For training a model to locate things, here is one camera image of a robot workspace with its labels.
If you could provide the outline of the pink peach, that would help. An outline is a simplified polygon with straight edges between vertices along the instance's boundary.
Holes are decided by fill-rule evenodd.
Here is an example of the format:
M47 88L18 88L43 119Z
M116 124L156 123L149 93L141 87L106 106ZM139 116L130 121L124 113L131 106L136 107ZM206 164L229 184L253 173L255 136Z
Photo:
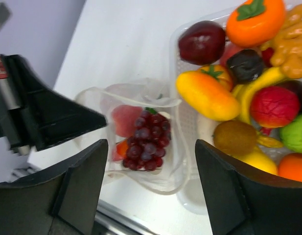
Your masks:
M111 116L116 127L116 134L128 138L135 131L135 121L143 111L142 107L119 105L113 109Z

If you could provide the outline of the purple grape bunch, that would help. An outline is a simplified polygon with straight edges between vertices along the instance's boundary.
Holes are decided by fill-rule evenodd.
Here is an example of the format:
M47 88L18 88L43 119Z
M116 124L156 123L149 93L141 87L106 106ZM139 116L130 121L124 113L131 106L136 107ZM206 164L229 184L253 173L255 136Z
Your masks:
M162 167L166 149L171 141L171 125L168 118L143 110L135 121L134 134L127 138L127 158L122 160L126 169L155 171Z

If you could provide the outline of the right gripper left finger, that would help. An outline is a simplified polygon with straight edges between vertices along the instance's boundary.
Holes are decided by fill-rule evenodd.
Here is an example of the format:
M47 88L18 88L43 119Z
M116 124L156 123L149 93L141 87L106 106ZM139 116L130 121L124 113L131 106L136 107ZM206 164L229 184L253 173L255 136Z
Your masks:
M89 235L108 142L11 183L0 183L0 235Z

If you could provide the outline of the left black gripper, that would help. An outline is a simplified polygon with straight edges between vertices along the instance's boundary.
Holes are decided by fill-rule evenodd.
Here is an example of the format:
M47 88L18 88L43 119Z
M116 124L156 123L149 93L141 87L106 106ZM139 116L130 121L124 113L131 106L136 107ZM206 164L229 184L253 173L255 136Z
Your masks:
M101 113L44 85L22 56L6 56L5 66L0 56L0 138L7 138L13 153L20 155L26 145L42 151L106 125Z

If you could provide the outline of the red orange bell pepper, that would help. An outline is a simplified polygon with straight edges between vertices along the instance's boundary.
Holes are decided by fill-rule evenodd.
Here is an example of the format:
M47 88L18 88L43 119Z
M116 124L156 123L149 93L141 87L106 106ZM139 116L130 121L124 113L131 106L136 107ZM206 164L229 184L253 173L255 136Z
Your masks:
M112 161L118 162L126 159L128 148L127 139L118 142L112 150Z

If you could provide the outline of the clear zip top bag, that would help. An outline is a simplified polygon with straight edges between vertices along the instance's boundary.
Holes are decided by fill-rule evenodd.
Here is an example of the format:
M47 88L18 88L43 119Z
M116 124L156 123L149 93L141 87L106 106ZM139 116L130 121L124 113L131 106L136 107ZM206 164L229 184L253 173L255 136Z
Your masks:
M166 81L138 81L91 87L75 101L102 113L107 127L76 139L84 148L99 137L108 140L106 182L127 176L145 189L171 195L189 179L188 148L179 132L176 112L181 100Z

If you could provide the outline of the green chili pepper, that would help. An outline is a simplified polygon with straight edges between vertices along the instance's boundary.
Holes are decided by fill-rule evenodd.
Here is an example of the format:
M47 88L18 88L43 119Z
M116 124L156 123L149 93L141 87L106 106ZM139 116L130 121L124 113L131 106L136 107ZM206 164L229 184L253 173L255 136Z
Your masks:
M148 111L150 114L155 115L158 113L157 111L158 104L152 104L144 108L145 111Z

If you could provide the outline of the brown kiwi fruit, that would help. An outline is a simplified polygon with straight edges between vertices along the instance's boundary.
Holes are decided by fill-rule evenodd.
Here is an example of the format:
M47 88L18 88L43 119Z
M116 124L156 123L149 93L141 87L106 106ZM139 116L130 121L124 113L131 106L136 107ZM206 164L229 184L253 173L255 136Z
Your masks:
M222 122L213 132L214 146L231 156L251 153L256 146L256 140L255 128L237 120Z

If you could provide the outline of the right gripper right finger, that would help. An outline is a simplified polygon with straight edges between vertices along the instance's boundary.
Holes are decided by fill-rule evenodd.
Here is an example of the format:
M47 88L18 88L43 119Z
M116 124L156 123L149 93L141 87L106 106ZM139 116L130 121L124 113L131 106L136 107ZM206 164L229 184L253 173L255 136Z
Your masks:
M302 182L237 160L204 140L195 156L214 235L302 235Z

